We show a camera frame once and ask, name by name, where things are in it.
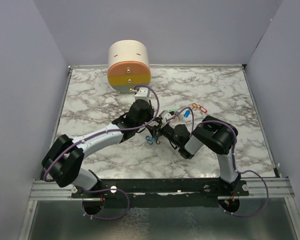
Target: marble tabletop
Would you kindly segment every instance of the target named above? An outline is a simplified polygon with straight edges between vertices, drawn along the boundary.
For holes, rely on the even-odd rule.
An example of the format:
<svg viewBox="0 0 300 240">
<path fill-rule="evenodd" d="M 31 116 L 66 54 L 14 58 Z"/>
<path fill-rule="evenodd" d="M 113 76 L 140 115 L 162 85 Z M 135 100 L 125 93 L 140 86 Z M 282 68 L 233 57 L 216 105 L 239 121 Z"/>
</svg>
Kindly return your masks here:
<svg viewBox="0 0 300 240">
<path fill-rule="evenodd" d="M 209 115 L 238 129 L 235 149 L 240 171 L 254 170 L 263 177 L 275 176 L 244 73 L 233 68 L 152 68 L 150 86 L 160 101 L 160 111 L 181 109 L 197 103 Z M 157 109 L 154 96 L 152 104 Z M 74 69 L 67 90 L 57 136 L 82 136 L 106 127 L 127 112 L 134 94 L 111 88 L 107 69 Z M 206 114 L 194 111 L 195 126 Z M 185 123 L 191 129 L 191 116 L 171 121 Z M 219 176 L 217 156 L 206 146 L 192 159 L 184 159 L 170 143 L 149 145 L 148 130 L 117 145 L 106 147 L 87 157 L 82 168 L 104 179 L 215 178 Z"/>
</svg>

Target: purple cable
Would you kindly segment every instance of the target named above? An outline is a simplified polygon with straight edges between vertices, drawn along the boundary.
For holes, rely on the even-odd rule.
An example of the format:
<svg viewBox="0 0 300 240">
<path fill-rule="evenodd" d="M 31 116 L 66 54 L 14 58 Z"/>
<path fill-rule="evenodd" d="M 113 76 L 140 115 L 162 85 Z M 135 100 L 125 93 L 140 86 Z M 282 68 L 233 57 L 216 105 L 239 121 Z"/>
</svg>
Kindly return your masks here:
<svg viewBox="0 0 300 240">
<path fill-rule="evenodd" d="M 91 194 L 95 194 L 95 193 L 102 193 L 102 192 L 107 192 L 107 191 L 114 191 L 114 189 L 111 189 L 111 188 L 108 188 L 108 189 L 102 189 L 102 190 L 94 190 L 94 191 L 90 191 L 90 190 L 85 190 L 85 189 L 82 189 L 84 192 L 86 193 L 91 193 Z M 92 217 L 93 219 L 99 219 L 99 220 L 117 220 L 117 219 L 120 219 L 122 218 L 124 215 L 126 215 L 129 211 L 129 208 L 130 208 L 130 200 L 129 200 L 129 196 L 128 194 L 121 190 L 121 189 L 115 189 L 116 191 L 119 191 L 121 193 L 124 194 L 124 196 L 126 197 L 126 201 L 127 201 L 127 206 L 126 206 L 126 209 L 124 211 L 124 213 L 122 213 L 121 215 L 119 216 L 115 216 L 115 217 L 102 217 L 102 216 L 95 216 L 95 215 L 89 215 L 86 213 L 86 210 L 85 210 L 85 207 L 84 205 L 82 204 L 82 210 L 84 212 L 85 215 L 89 216 L 89 217 Z"/>
<path fill-rule="evenodd" d="M 99 135 L 101 135 L 101 134 L 106 134 L 106 133 L 111 133 L 111 132 L 122 132 L 122 131 L 138 130 L 138 129 L 141 129 L 141 128 L 143 128 L 143 127 L 148 126 L 151 122 L 153 122 L 153 121 L 155 120 L 155 118 L 157 117 L 157 115 L 158 115 L 158 113 L 159 113 L 159 108 L 160 108 L 160 103 L 159 103 L 158 95 L 157 95 L 156 92 L 155 92 L 151 87 L 149 87 L 149 86 L 138 85 L 138 86 L 135 86 L 134 89 L 139 88 L 139 87 L 149 89 L 149 90 L 153 93 L 153 95 L 154 95 L 154 97 L 155 97 L 155 99 L 156 99 L 157 109 L 156 109 L 156 112 L 155 112 L 153 118 L 152 118 L 150 121 L 148 121 L 147 123 L 145 123 L 145 124 L 143 124 L 143 125 L 141 125 L 141 126 L 130 127 L 130 128 L 121 128 L 121 129 L 120 129 L 120 128 L 118 128 L 118 129 L 109 129 L 108 131 L 100 131 L 100 132 L 96 132 L 95 134 L 93 134 L 93 135 L 91 135 L 91 136 L 88 136 L 88 137 L 84 138 L 83 140 L 84 140 L 84 141 L 87 141 L 87 140 L 90 140 L 90 139 L 92 139 L 92 138 L 94 138 L 94 137 L 96 137 L 96 136 L 99 136 Z M 59 156 L 51 163 L 51 165 L 50 165 L 50 166 L 48 167 L 48 169 L 45 171 L 44 176 L 43 176 L 43 180 L 44 180 L 45 182 L 54 182 L 53 179 L 51 179 L 51 180 L 48 180 L 48 179 L 47 179 L 47 176 L 48 176 L 48 174 L 50 173 L 51 169 L 56 165 L 56 163 L 57 163 L 57 162 L 58 162 L 65 154 L 67 154 L 72 148 L 74 148 L 75 146 L 79 145 L 80 143 L 82 143 L 82 140 L 77 141 L 77 142 L 75 142 L 74 144 L 72 144 L 71 146 L 69 146 L 66 150 L 64 150 L 64 151 L 63 151 L 63 152 L 62 152 L 62 153 L 61 153 L 61 154 L 60 154 L 60 155 L 59 155 Z"/>
<path fill-rule="evenodd" d="M 192 129 L 191 129 L 191 132 L 193 132 L 194 131 L 194 127 L 195 127 L 195 116 L 194 116 L 194 111 L 189 106 L 186 106 L 181 111 L 178 111 L 178 113 L 176 115 L 174 115 L 173 117 L 167 119 L 166 121 L 169 122 L 170 120 L 175 119 L 176 117 L 178 117 L 186 109 L 190 110 L 191 115 L 192 115 Z"/>
<path fill-rule="evenodd" d="M 249 218 L 249 217 L 254 217 L 256 215 L 258 215 L 259 213 L 261 213 L 263 210 L 266 209 L 267 205 L 268 205 L 268 202 L 269 202 L 269 189 L 268 189 L 268 186 L 266 184 L 266 181 L 263 179 L 262 176 L 260 176 L 258 173 L 256 173 L 255 171 L 252 171 L 252 170 L 246 170 L 246 171 L 243 171 L 243 172 L 240 172 L 238 171 L 237 169 L 237 166 L 236 166 L 236 158 L 235 158 L 235 145 L 237 143 L 237 135 L 235 133 L 235 131 L 233 130 L 233 128 L 225 123 L 225 122 L 222 122 L 222 121 L 217 121 L 217 120 L 209 120 L 209 121 L 203 121 L 203 122 L 200 122 L 197 127 L 200 127 L 204 124 L 221 124 L 221 125 L 224 125 L 226 126 L 227 128 L 229 128 L 233 134 L 233 138 L 234 138 L 234 141 L 233 141 L 233 145 L 232 145 L 232 148 L 231 148 L 231 155 L 232 155 L 232 163 L 233 163 L 233 168 L 234 170 L 239 173 L 239 174 L 246 174 L 246 173 L 253 173 L 255 175 L 258 176 L 258 178 L 261 179 L 261 181 L 263 182 L 264 184 L 264 187 L 265 187 L 265 191 L 266 191 L 266 200 L 265 200 L 265 203 L 264 205 L 262 206 L 262 208 L 260 208 L 258 211 L 256 211 L 255 213 L 251 213 L 251 214 L 248 214 L 248 215 L 241 215 L 241 214 L 235 214 L 233 212 L 228 212 L 226 211 L 221 205 L 219 205 L 220 208 L 223 209 L 223 211 L 226 213 L 226 214 L 229 214 L 231 216 L 234 216 L 234 217 L 239 217 L 239 218 Z"/>
</svg>

